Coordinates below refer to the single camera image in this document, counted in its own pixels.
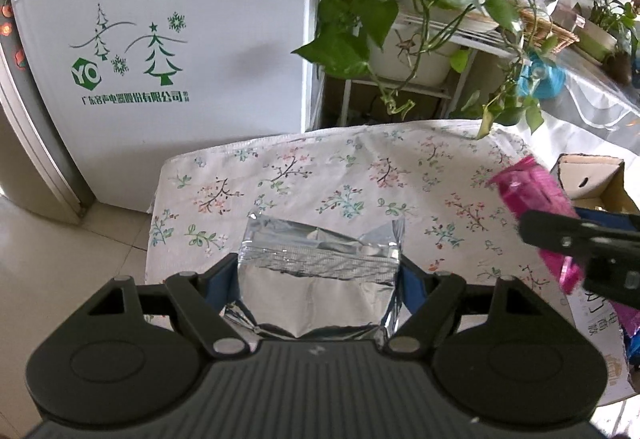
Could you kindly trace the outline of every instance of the wicker basket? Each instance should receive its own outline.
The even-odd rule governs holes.
[[[536,22],[537,29],[536,32],[533,33],[533,41],[536,47],[540,47],[542,42],[546,40],[551,33],[558,37],[558,45],[551,50],[551,53],[553,54],[559,53],[565,47],[568,47],[574,42],[578,42],[580,40],[580,38],[571,31],[561,28],[546,18],[541,16],[535,18],[533,13],[528,10],[520,10],[520,18],[522,19],[527,39],[531,38],[534,21]]]

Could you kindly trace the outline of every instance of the floor tile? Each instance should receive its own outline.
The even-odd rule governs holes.
[[[129,250],[0,198],[0,411],[20,435],[40,421],[24,384],[28,357],[116,274]]]
[[[108,204],[94,203],[80,223],[81,227],[114,241],[133,244],[148,214]]]
[[[145,283],[146,251],[132,247],[118,275],[132,276],[136,284]]]
[[[18,431],[0,414],[0,438],[19,439]]]
[[[149,229],[151,228],[151,214],[147,214],[147,219],[142,223],[142,228],[138,232],[136,240],[133,241],[133,245],[139,249],[148,249],[149,244]]]

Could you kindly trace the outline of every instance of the christmas tree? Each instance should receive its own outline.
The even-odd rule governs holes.
[[[98,3],[98,20],[96,25],[99,26],[100,29],[95,28],[95,55],[99,56],[103,60],[107,60],[109,50],[100,38],[100,35],[106,29],[107,22],[107,17],[104,16],[100,3]]]
[[[162,40],[160,40],[156,35],[158,26],[151,23],[149,28],[151,29],[152,37],[151,42],[149,42],[147,47],[152,47],[153,51],[151,52],[151,55],[149,55],[149,58],[145,60],[146,62],[151,62],[149,69],[147,69],[145,73],[151,76],[158,76],[160,78],[160,85],[172,85],[173,82],[169,76],[176,74],[178,71],[182,71],[182,69],[180,69],[180,67],[176,67],[167,58],[175,55],[173,53],[169,53],[164,47],[162,47]]]

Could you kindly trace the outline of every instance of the floral tablecloth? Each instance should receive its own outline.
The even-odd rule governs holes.
[[[565,317],[564,295],[485,181],[527,154],[497,128],[479,142],[477,122],[428,121],[274,136],[184,154],[161,172],[146,282],[203,272],[238,251],[247,214],[358,236],[404,217],[404,254],[427,271],[472,283],[521,278]]]

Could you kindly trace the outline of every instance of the green snowflake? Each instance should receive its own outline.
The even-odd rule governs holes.
[[[116,55],[116,58],[111,60],[111,65],[113,65],[113,72],[118,73],[121,76],[124,76],[124,73],[129,70],[129,67],[127,66],[127,59],[121,58],[118,55]]]
[[[184,15],[178,15],[174,12],[172,16],[167,17],[169,21],[169,29],[173,29],[176,33],[180,33],[187,25],[184,23]]]

